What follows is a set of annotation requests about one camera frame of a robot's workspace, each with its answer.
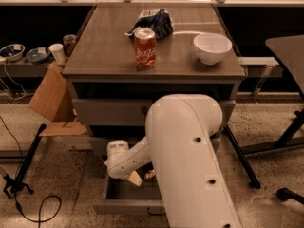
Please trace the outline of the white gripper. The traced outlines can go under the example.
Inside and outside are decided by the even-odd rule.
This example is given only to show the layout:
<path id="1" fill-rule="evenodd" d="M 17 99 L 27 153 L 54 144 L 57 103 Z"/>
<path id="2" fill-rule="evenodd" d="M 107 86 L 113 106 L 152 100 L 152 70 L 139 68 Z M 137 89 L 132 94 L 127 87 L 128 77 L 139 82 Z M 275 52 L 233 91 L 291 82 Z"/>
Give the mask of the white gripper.
<path id="1" fill-rule="evenodd" d="M 127 180 L 136 186 L 140 186 L 143 182 L 140 175 L 133 171 L 132 173 L 124 167 L 127 160 L 129 146 L 126 141 L 112 141 L 107 145 L 107 173 L 113 179 Z"/>

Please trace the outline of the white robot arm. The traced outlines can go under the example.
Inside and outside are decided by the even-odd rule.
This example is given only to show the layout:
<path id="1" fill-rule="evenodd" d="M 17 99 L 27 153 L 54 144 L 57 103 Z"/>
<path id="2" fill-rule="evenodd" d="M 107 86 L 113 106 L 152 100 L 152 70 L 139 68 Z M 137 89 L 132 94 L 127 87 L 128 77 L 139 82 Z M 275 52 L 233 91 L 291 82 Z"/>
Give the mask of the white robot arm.
<path id="1" fill-rule="evenodd" d="M 143 139 L 108 144 L 108 175 L 139 185 L 136 170 L 151 163 L 171 228 L 242 228 L 210 140 L 221 126 L 213 98 L 164 96 L 148 110 Z"/>

